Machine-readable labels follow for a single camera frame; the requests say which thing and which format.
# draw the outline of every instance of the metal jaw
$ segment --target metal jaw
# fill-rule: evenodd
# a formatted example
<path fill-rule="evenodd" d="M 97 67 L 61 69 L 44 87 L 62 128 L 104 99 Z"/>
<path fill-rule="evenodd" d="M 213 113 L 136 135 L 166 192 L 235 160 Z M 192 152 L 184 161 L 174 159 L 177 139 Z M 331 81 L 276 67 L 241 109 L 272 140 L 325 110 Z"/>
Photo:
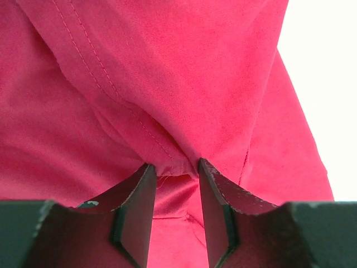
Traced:
<path fill-rule="evenodd" d="M 210 268 L 357 267 L 356 202 L 265 202 L 199 163 Z"/>
<path fill-rule="evenodd" d="M 145 164 L 79 208 L 0 202 L 0 267 L 146 267 L 156 181 Z"/>
<path fill-rule="evenodd" d="M 205 159 L 199 173 L 210 268 L 357 267 L 356 202 L 277 207 Z M 0 267 L 146 267 L 156 181 L 145 164 L 78 208 L 0 202 Z"/>

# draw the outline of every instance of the red fabric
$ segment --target red fabric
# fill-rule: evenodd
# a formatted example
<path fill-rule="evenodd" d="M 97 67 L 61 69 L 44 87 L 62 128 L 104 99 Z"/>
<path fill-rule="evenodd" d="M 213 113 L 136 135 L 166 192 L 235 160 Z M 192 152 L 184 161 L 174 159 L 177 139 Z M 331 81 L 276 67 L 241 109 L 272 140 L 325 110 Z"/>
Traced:
<path fill-rule="evenodd" d="M 0 0 L 0 198 L 78 205 L 160 176 L 148 267 L 207 267 L 200 157 L 255 195 L 332 200 L 277 51 L 287 0 Z"/>

